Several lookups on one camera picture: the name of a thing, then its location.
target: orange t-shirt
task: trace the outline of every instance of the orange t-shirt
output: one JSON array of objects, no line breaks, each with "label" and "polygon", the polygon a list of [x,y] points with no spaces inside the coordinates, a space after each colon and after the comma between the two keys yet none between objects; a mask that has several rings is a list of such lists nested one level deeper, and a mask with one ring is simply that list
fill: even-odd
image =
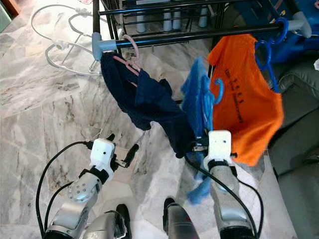
[{"label": "orange t-shirt", "polygon": [[224,82],[224,95],[214,106],[214,129],[232,133],[237,162],[256,165],[271,137],[281,126],[282,98],[269,89],[255,61],[256,39],[249,34],[223,37],[208,55],[216,66],[210,89],[218,95],[215,79]]}]

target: marble floor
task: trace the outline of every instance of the marble floor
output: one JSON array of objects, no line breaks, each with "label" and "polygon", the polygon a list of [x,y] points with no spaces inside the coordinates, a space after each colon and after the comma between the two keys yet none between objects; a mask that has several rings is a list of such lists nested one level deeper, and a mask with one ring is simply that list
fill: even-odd
[{"label": "marble floor", "polygon": [[[51,42],[32,30],[30,16],[43,5],[63,2],[22,1],[21,15],[0,34],[0,238],[39,239],[35,192],[46,162],[69,143],[111,133],[119,147],[129,148],[137,143],[140,149],[130,168],[116,171],[115,178],[103,187],[89,222],[103,211],[126,203],[133,238],[164,239],[163,202],[173,196],[189,213],[201,239],[218,238],[212,198],[207,197],[198,206],[186,200],[186,193],[197,184],[193,179],[195,172],[183,159],[175,158],[163,129],[155,122],[149,131],[136,128],[121,112],[101,76],[79,76],[48,65],[44,51]],[[68,4],[80,3],[74,0]],[[35,22],[42,33],[75,40],[76,34],[67,24],[72,14],[56,8],[43,11]],[[78,24],[90,34],[91,19],[79,20]],[[81,38],[80,44],[90,47],[90,38]],[[209,41],[197,40],[143,48],[141,66],[156,80],[166,78],[173,96],[178,98],[194,58],[207,55],[209,45]],[[52,57],[60,60],[66,52],[55,50]],[[131,52],[125,50],[123,55]],[[92,61],[89,54],[74,51],[66,64],[86,70]],[[55,190],[88,168],[89,153],[84,146],[72,147],[49,168],[40,196],[42,218]],[[237,169],[239,177],[258,188],[264,199],[262,238],[296,238],[267,154],[259,167]],[[259,223],[257,197],[244,187],[240,188],[240,196]],[[63,193],[56,199],[50,220],[62,197]]]}]

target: pink hanger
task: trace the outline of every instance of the pink hanger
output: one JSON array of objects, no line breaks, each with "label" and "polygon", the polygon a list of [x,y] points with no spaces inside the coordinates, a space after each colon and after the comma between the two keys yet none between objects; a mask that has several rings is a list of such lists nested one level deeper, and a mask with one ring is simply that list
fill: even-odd
[{"label": "pink hanger", "polygon": [[[120,58],[118,56],[113,56],[113,59],[123,63],[126,66],[126,68],[128,68],[131,72],[133,72],[133,74],[138,76],[139,71],[141,70],[140,67],[135,62],[135,61],[138,61],[139,57],[140,57],[138,46],[136,45],[135,41],[130,36],[124,35],[123,38],[125,38],[131,42],[131,44],[134,47],[136,57],[135,57],[135,59],[132,59],[131,61],[123,60],[122,58]],[[135,87],[137,87],[137,84],[135,84],[134,82],[130,82],[130,83],[132,85],[134,85]]]}]

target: gray sofa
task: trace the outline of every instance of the gray sofa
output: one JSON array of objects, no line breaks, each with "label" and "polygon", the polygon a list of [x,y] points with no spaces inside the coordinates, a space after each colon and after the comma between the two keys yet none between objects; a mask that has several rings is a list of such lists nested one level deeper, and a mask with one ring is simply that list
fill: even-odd
[{"label": "gray sofa", "polygon": [[297,63],[281,74],[285,119],[269,147],[300,239],[319,239],[319,71],[314,61]]}]

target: clothing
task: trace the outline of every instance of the clothing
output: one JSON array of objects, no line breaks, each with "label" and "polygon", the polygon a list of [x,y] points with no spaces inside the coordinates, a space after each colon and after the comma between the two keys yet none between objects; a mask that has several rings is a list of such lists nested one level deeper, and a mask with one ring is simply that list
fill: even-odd
[{"label": "clothing", "polygon": [[207,76],[202,57],[197,57],[190,73],[181,87],[184,93],[182,110],[196,137],[204,134],[204,129],[212,130],[214,95],[209,89],[210,79]]},{"label": "clothing", "polygon": [[[184,93],[182,109],[186,112],[188,121],[196,137],[203,137],[204,130],[213,130],[213,105],[220,102],[223,95],[223,82],[217,79],[215,84],[219,84],[217,99],[209,89],[210,79],[207,76],[203,58],[197,57],[191,67],[190,73],[181,87]],[[187,156],[203,168],[204,155],[202,152],[188,153]],[[198,172],[195,179],[202,180],[205,176]],[[188,200],[193,204],[199,204],[201,200],[210,192],[210,178],[206,178],[197,188],[189,192]]]},{"label": "clothing", "polygon": [[214,129],[232,133],[234,161],[256,165],[271,137],[283,122],[282,98],[271,91],[255,62],[256,40],[249,34],[223,37],[208,55],[216,66],[214,80],[222,78],[225,92],[214,107]]},{"label": "clothing", "polygon": [[194,133],[186,114],[171,98],[169,83],[165,79],[157,82],[143,69],[136,76],[123,63],[113,59],[114,55],[121,57],[113,52],[103,54],[101,69],[104,81],[121,110],[142,130],[150,129],[151,121],[158,122],[176,156],[183,157],[191,151]]}]

